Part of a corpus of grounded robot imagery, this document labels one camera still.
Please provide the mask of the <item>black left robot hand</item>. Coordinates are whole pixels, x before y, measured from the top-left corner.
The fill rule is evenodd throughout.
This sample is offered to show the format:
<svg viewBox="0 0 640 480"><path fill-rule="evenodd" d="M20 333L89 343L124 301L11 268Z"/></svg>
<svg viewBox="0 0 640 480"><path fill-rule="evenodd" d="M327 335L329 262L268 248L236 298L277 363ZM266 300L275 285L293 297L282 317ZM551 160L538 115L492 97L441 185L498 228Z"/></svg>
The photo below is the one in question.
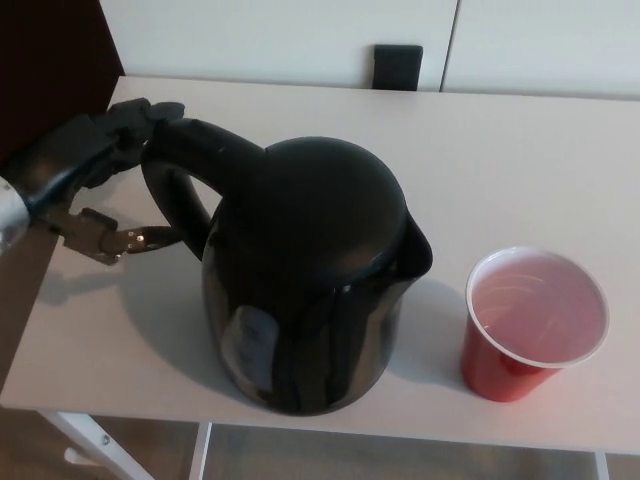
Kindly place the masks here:
<svg viewBox="0 0 640 480"><path fill-rule="evenodd" d="M1 250L9 251L31 227L63 238L64 246L105 265L124 254L146 253L180 242L168 226L121 230L115 219L69 207L83 188L137 167L157 124L180 119L178 102L138 98L100 115L81 114L57 126L1 166Z"/></svg>

